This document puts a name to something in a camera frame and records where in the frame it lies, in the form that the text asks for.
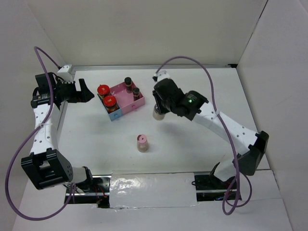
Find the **white taped front cover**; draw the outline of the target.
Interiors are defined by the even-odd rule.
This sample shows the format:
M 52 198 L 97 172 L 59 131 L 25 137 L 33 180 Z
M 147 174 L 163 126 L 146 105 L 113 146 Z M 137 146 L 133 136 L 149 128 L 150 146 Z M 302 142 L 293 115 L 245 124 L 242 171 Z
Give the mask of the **white taped front cover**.
M 191 207 L 198 204 L 193 173 L 113 174 L 111 208 Z

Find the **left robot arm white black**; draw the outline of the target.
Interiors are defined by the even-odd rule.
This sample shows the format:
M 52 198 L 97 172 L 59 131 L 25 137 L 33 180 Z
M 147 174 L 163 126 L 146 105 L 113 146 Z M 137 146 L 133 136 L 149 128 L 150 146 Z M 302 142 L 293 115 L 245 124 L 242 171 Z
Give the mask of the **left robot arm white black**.
M 58 131 L 64 102 L 87 103 L 94 94 L 85 80 L 66 82 L 53 72 L 35 76 L 38 86 L 34 89 L 31 107 L 35 115 L 36 132 L 28 157 L 21 160 L 21 167 L 33 185 L 43 190 L 73 180 L 71 163 L 58 150 Z

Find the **small black-cap spice bottle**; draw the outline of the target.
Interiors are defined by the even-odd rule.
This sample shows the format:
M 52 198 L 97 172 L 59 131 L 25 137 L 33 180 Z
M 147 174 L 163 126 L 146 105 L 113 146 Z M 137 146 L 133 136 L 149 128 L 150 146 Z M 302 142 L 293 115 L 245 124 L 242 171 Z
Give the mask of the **small black-cap spice bottle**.
M 124 83 L 126 86 L 127 93 L 132 93 L 132 79 L 130 77 L 126 77 L 124 79 Z

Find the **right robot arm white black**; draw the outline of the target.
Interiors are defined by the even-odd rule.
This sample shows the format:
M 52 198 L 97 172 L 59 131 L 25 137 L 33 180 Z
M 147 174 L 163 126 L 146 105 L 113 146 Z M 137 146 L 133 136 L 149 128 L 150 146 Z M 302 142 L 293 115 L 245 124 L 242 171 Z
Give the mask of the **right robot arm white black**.
M 246 176 L 255 174 L 269 141 L 268 133 L 256 132 L 240 125 L 227 115 L 215 110 L 214 105 L 200 93 L 191 90 L 184 93 L 176 83 L 165 78 L 154 85 L 154 117 L 157 120 L 173 113 L 202 125 L 231 145 L 233 159 L 215 165 L 210 183 L 222 188 L 227 180 L 238 173 Z

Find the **red-cap jar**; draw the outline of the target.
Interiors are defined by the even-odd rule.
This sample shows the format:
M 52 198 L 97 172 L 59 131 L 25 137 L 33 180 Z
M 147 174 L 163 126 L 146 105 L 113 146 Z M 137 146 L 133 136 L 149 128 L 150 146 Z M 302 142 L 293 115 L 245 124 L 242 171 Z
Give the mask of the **red-cap jar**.
M 103 99 L 103 104 L 109 114 L 119 109 L 117 100 L 113 95 L 105 96 Z
M 109 86 L 105 84 L 101 84 L 98 86 L 97 93 L 101 100 L 103 100 L 106 96 L 111 95 Z

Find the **black-cap spice bottle front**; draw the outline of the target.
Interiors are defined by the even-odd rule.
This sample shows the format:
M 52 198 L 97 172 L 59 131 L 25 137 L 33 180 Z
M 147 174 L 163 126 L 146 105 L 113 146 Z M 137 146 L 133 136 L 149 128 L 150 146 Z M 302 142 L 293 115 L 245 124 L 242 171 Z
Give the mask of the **black-cap spice bottle front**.
M 153 109 L 153 118 L 154 118 L 155 120 L 158 120 L 158 121 L 161 121 L 161 120 L 163 120 L 163 119 L 165 118 L 165 114 L 161 114 L 161 113 L 159 112 L 158 106 L 157 106 L 157 105 L 155 105 L 155 106 L 154 106 L 154 109 Z

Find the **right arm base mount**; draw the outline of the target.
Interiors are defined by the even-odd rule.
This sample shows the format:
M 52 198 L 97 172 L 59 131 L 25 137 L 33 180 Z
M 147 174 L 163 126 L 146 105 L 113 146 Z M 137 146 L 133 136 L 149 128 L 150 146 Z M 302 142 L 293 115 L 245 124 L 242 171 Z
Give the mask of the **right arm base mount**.
M 217 163 L 210 173 L 197 173 L 191 184 L 196 189 L 196 199 L 198 202 L 222 201 L 224 194 L 235 176 L 226 181 L 221 181 L 214 176 L 214 172 L 219 163 Z

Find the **blue drawer box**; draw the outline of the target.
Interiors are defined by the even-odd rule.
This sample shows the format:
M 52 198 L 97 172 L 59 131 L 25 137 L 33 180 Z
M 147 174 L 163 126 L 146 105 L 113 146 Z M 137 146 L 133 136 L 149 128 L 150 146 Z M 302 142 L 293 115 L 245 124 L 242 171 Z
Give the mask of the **blue drawer box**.
M 104 106 L 104 104 L 103 104 L 103 100 L 100 99 L 100 97 L 99 97 L 98 94 L 97 94 L 97 96 L 98 96 L 98 98 L 99 98 L 99 100 L 100 100 L 100 102 L 101 102 L 103 108 L 104 108 L 105 111 L 107 112 L 107 110 L 106 110 L 106 108 L 105 108 L 105 106 Z M 109 116 L 109 118 L 110 118 L 111 121 L 114 121 L 114 120 L 116 120 L 116 119 L 119 119 L 119 118 L 123 115 L 122 110 L 121 110 L 121 108 L 120 108 L 120 106 L 119 106 L 118 100 L 117 100 L 117 104 L 118 104 L 118 107 L 119 107 L 118 110 L 116 110 L 116 111 L 114 111 L 114 112 L 112 112 L 112 113 L 110 113 L 110 114 L 107 112 L 107 113 L 108 113 L 108 116 Z

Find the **aluminium rail back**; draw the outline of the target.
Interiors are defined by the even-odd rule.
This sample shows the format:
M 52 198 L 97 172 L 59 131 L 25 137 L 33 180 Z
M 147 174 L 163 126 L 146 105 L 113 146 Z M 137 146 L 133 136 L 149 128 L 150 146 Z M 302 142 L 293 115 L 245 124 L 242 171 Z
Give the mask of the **aluminium rail back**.
M 238 64 L 204 64 L 204 67 L 209 68 L 236 68 Z M 89 71 L 89 70 L 137 70 L 137 69 L 154 69 L 155 71 L 159 68 L 159 65 L 95 65 L 95 66 L 74 66 L 73 71 Z M 198 64 L 167 64 L 163 69 L 196 69 L 201 68 Z

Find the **pink-cap spice bottle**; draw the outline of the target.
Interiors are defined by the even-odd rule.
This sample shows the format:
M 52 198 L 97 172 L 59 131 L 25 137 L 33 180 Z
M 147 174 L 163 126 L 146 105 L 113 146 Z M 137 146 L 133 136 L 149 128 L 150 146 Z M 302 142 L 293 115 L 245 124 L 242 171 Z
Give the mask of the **pink-cap spice bottle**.
M 146 135 L 140 134 L 137 136 L 137 149 L 143 153 L 147 152 L 147 150 L 149 149 L 149 143 Z

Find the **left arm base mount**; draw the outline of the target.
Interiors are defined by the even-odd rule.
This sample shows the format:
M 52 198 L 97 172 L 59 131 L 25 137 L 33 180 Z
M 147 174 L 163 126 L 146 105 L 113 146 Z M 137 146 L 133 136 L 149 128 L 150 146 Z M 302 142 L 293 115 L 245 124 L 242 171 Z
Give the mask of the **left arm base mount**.
M 66 183 L 65 200 L 69 204 L 91 204 L 98 208 L 109 208 L 110 175 L 92 175 L 88 167 L 73 168 L 75 192 L 70 192 L 70 183 Z

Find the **pink drawer box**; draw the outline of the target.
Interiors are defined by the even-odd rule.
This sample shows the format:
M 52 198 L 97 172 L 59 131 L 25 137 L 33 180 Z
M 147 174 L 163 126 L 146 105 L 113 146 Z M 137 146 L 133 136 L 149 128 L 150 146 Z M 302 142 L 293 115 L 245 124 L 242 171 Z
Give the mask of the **pink drawer box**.
M 140 92 L 140 98 L 134 100 L 133 93 L 127 93 L 127 87 L 125 82 L 115 85 L 110 88 L 110 92 L 115 96 L 119 110 L 122 115 L 128 114 L 141 106 L 145 105 L 145 97 Z

